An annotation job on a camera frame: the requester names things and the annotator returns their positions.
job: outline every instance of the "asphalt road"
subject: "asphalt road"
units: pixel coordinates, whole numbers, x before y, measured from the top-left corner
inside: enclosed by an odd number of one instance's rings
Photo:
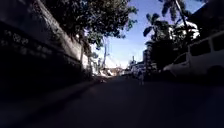
[[[113,78],[23,128],[223,128],[224,87]]]

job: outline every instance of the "sidewalk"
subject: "sidewalk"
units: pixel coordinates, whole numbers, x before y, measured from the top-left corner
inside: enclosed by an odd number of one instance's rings
[[[43,108],[66,100],[71,95],[81,93],[89,87],[100,83],[100,79],[101,78],[96,78],[90,82],[76,84],[62,90],[23,101],[16,101],[13,103],[0,101],[0,127],[16,125],[30,115],[41,111]]]

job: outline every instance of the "van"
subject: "van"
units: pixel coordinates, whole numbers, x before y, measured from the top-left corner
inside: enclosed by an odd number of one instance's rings
[[[203,76],[224,74],[224,31],[188,46],[188,51],[163,71],[173,76]]]

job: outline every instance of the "blue sky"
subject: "blue sky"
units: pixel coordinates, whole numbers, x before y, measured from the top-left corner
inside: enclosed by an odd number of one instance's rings
[[[158,0],[132,0],[130,5],[139,9],[137,15],[132,15],[131,18],[137,19],[138,23],[129,32],[124,32],[125,39],[108,38],[109,54],[106,64],[109,67],[121,65],[123,68],[127,66],[128,62],[135,56],[135,60],[142,61],[142,52],[146,49],[144,45],[149,37],[143,37],[142,32],[149,25],[145,15],[147,13],[158,13],[161,15],[162,3]],[[187,9],[191,12],[198,10],[203,4],[195,0],[187,0]],[[167,20],[171,23],[170,16],[160,17],[161,20]],[[104,50],[97,51],[100,57],[103,57]]]

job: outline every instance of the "car window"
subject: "car window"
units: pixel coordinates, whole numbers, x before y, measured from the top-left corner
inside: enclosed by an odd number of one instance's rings
[[[177,58],[175,61],[174,61],[174,64],[179,64],[179,63],[183,63],[186,61],[186,54],[183,54],[182,56],[180,56],[179,58]]]
[[[208,40],[202,41],[199,44],[195,44],[190,47],[190,53],[192,56],[199,56],[211,52]]]
[[[214,37],[212,42],[215,51],[224,49],[224,34]]]

